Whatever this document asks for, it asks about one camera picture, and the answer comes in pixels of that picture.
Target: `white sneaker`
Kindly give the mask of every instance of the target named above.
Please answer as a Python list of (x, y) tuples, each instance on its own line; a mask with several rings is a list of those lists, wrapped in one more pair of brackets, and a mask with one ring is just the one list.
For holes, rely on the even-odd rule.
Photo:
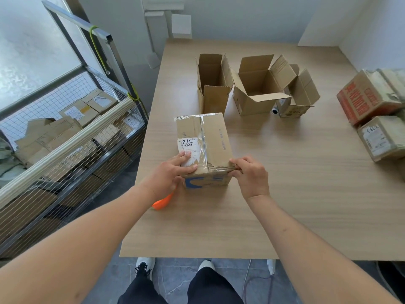
[(155, 266), (155, 262), (156, 258), (154, 257), (138, 257), (135, 267), (136, 276), (146, 276), (152, 280), (152, 271)]
[(215, 267), (214, 267), (214, 264), (212, 263), (212, 261), (211, 260), (204, 260), (201, 264), (200, 264), (200, 266), (198, 267), (198, 270), (200, 271), (202, 268), (204, 268), (204, 267), (209, 267), (209, 268), (211, 268), (212, 270), (214, 270), (215, 271)]

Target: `yellow-green cord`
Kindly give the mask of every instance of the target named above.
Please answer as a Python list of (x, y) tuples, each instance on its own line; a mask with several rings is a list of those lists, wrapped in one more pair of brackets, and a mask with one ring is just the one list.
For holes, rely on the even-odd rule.
[[(97, 56), (99, 57), (100, 63), (101, 63), (101, 65), (103, 66), (104, 71), (105, 71), (107, 74), (109, 74), (110, 71), (107, 69), (107, 66), (105, 65), (103, 59), (101, 58), (101, 55), (100, 55), (100, 53), (99, 53), (99, 50), (97, 49), (96, 43), (95, 43), (95, 41), (94, 41), (93, 30), (94, 30), (94, 29), (97, 29), (97, 28), (98, 28), (98, 26), (96, 26), (96, 25), (93, 25), (93, 26), (90, 27), (90, 30), (89, 30), (90, 39), (92, 40), (94, 50), (96, 51)], [(149, 119), (148, 114), (147, 114), (147, 112), (146, 112), (145, 105), (143, 104), (142, 100), (139, 98), (139, 95), (138, 95), (138, 92), (136, 91), (136, 88), (134, 87), (134, 85), (133, 85), (132, 83), (131, 83), (131, 86), (132, 86), (132, 89), (134, 90), (134, 93), (135, 93), (135, 95), (136, 95), (136, 98), (132, 97), (129, 93), (128, 93), (128, 97), (131, 98), (131, 99), (134, 100), (134, 101), (139, 101), (139, 102), (140, 102), (140, 104), (142, 105), (142, 108), (143, 108), (143, 111), (144, 111), (144, 114), (145, 114), (146, 119)]]

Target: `wire mesh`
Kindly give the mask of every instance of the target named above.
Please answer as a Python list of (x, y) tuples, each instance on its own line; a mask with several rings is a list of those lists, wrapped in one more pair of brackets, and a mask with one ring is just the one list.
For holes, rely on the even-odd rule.
[[(102, 90), (118, 101), (127, 97), (122, 89), (95, 78)], [(15, 141), (25, 137), (30, 119), (61, 119), (59, 111), (94, 89), (89, 74), (80, 74), (4, 119), (0, 129), (16, 149)], [(144, 120), (134, 107), (0, 208), (0, 259), (16, 257), (73, 220), (139, 156), (145, 132)]]

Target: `wooden table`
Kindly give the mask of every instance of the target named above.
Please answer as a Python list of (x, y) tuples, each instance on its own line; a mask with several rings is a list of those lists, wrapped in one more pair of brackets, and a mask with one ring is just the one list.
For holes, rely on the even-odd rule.
[[(351, 259), (405, 260), (405, 184), (390, 164), (375, 164), (336, 98), (356, 74), (336, 47), (170, 40), (165, 47), (136, 182), (177, 151), (175, 116), (198, 114), (195, 56), (283, 54), (306, 67), (321, 99), (300, 119), (240, 117), (229, 98), (225, 123), (235, 157), (250, 153), (269, 172), (272, 197)], [(275, 259), (261, 225), (229, 186), (176, 192), (150, 209), (125, 237), (121, 256)]]

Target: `black pants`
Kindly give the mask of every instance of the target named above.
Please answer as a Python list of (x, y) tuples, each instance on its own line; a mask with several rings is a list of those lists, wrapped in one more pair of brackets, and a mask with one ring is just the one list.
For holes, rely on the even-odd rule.
[[(243, 304), (235, 289), (210, 267), (197, 272), (187, 291), (188, 304)], [(159, 295), (151, 280), (137, 277), (125, 293), (119, 297), (118, 304), (167, 304)]]

